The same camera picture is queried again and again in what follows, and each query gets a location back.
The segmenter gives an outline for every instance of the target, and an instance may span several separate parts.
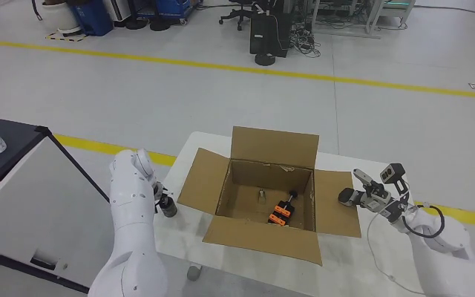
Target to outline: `white table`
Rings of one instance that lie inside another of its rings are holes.
[[[229,157],[231,137],[201,132],[190,135],[163,181],[165,187],[173,192],[175,200],[199,147]],[[319,152],[315,167],[334,171],[360,168],[379,178],[386,165]],[[353,184],[362,190],[361,183],[354,177]],[[318,235],[323,260],[320,267],[265,252],[203,243],[212,216],[180,204],[177,207],[178,213],[173,218],[155,216],[157,251],[163,254],[311,296],[413,297],[412,293],[396,286],[375,268],[366,240],[366,229],[373,213],[366,209],[358,208],[362,238]],[[377,218],[371,226],[370,238],[380,267],[406,287],[421,292],[409,238],[391,227],[383,217]]]

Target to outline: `black stand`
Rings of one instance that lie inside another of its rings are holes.
[[[265,4],[263,6],[265,7],[264,11],[269,9],[267,7],[267,1],[265,1]],[[266,21],[264,22],[265,34],[262,36],[262,46],[259,49],[259,53],[255,55],[255,58],[254,58],[254,62],[260,66],[270,66],[275,63],[275,56],[269,53],[269,34],[270,34],[269,22],[271,21],[270,18],[272,18],[272,21],[274,20],[273,16],[266,16]]]
[[[150,22],[150,30],[152,31],[164,31],[170,28],[168,22],[160,18],[158,13],[157,0],[151,0],[154,4],[154,19]]]
[[[145,27],[148,22],[137,19],[137,11],[135,10],[134,0],[127,0],[128,9],[131,11],[131,19],[125,23],[125,27],[129,30],[138,30]]]
[[[270,66],[275,63],[275,56],[270,53],[258,53],[255,55],[254,62],[260,66]]]

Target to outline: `cardboard box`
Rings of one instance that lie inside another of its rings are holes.
[[[214,215],[204,242],[322,265],[317,233],[361,231],[356,208],[338,202],[340,191],[353,187],[351,173],[314,170],[317,148],[318,135],[234,127],[231,158],[199,148],[178,203]],[[289,226],[267,223],[290,190],[298,197]]]

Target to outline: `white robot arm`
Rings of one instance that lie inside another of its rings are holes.
[[[155,249],[155,200],[163,186],[143,149],[121,151],[110,165],[114,249],[89,297],[162,297],[167,279]]]
[[[410,207],[393,226],[409,236],[419,282],[427,296],[468,297],[475,293],[475,257],[466,228],[452,217],[434,217],[417,206]]]
[[[392,183],[401,195],[395,200],[359,169],[353,171],[365,192],[345,189],[338,196],[340,203],[359,205],[389,220],[398,231],[409,236],[414,264],[424,295],[430,297],[469,297],[475,294],[475,257],[470,235],[457,220],[444,216],[435,206],[412,206],[408,203],[409,188],[402,179],[405,170],[392,163],[382,173],[383,183]],[[436,209],[439,217],[421,210]]]

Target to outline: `white container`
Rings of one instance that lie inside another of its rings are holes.
[[[81,30],[68,4],[45,5],[43,3],[42,6],[44,11],[42,14],[43,19],[57,27],[59,32],[72,33]]]

